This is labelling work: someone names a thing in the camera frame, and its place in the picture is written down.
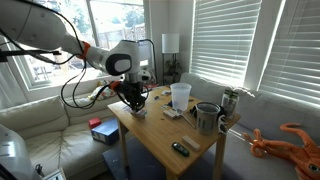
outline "couch cushion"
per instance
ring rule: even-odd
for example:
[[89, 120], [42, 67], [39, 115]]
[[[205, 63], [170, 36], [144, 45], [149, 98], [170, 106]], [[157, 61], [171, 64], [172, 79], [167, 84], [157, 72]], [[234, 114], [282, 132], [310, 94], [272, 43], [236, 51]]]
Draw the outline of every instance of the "couch cushion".
[[[94, 117], [99, 117], [99, 118], [111, 117], [113, 116], [113, 114], [108, 109], [108, 105], [118, 101], [119, 101], [119, 98], [117, 96], [109, 97], [105, 100], [96, 101], [94, 106], [89, 109], [72, 108], [66, 105], [66, 111], [70, 118], [70, 124], [75, 125], [79, 123], [88, 122], [89, 119]], [[67, 102], [70, 105], [74, 106], [74, 102], [72, 99], [70, 98], [67, 99]], [[76, 97], [76, 103], [79, 106], [87, 105], [90, 102], [91, 100], [87, 98], [87, 95]]]
[[58, 96], [0, 111], [0, 123], [27, 139], [65, 129], [69, 120]]
[[62, 131], [51, 132], [25, 140], [32, 165], [41, 164], [45, 175], [59, 167], [61, 134]]
[[114, 145], [108, 146], [93, 140], [87, 123], [70, 126], [63, 132], [60, 166], [63, 167], [66, 177], [85, 171], [86, 177], [82, 179], [92, 178], [96, 174], [90, 174], [89, 169], [99, 163], [105, 166], [102, 153]]
[[[242, 138], [243, 132], [252, 133], [235, 124], [227, 135], [222, 179], [298, 179], [294, 169], [295, 165], [291, 161], [269, 154], [263, 158], [253, 156], [250, 152], [251, 145]], [[209, 151], [215, 152], [215, 148], [214, 145]]]
[[320, 111], [315, 107], [273, 94], [253, 92], [255, 98], [241, 95], [236, 111], [241, 115], [239, 124], [251, 131], [261, 130], [268, 139], [287, 141], [303, 145], [299, 136], [280, 130], [280, 125], [287, 122], [301, 123], [305, 130], [320, 145]]
[[219, 105], [221, 104], [222, 94], [227, 87], [203, 79], [192, 73], [183, 73], [180, 82], [188, 83], [192, 86], [190, 91], [191, 96]]

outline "tree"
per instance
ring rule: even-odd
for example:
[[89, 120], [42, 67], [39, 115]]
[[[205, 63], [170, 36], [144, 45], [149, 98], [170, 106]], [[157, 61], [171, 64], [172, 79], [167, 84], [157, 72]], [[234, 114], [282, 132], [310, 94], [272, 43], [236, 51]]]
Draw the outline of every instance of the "tree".
[[87, 14], [87, 6], [84, 1], [66, 0], [61, 3], [61, 13], [73, 23], [82, 34], [88, 33], [91, 28]]
[[144, 23], [143, 6], [126, 5], [124, 6], [124, 10], [126, 11], [126, 16], [124, 18], [126, 27], [133, 27], [134, 25]]

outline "clear plastic cup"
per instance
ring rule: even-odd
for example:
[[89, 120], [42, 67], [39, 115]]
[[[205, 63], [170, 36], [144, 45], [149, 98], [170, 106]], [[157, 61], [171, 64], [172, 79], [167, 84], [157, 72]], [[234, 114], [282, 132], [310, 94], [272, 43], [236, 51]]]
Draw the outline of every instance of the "clear plastic cup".
[[180, 109], [181, 111], [187, 110], [191, 85], [187, 83], [174, 83], [170, 85], [170, 88], [172, 108], [176, 110]]

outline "window blinds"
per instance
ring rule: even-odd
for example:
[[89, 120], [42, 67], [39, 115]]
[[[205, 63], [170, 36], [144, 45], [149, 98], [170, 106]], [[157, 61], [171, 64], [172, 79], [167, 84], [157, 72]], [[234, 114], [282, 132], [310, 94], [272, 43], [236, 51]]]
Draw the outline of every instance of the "window blinds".
[[287, 1], [259, 91], [320, 105], [320, 1]]
[[190, 72], [242, 86], [261, 0], [197, 0]]

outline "white wall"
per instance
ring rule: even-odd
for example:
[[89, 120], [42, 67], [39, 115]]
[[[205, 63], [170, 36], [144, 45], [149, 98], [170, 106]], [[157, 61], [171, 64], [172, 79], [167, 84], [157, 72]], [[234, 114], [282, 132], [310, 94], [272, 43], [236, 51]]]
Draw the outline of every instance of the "white wall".
[[182, 72], [189, 71], [194, 0], [149, 0], [151, 40], [155, 44], [158, 80], [162, 81], [161, 36], [180, 34], [180, 53], [177, 59]]
[[178, 60], [182, 71], [188, 72], [191, 59], [192, 24], [194, 0], [169, 1], [169, 31], [180, 34], [180, 53]]

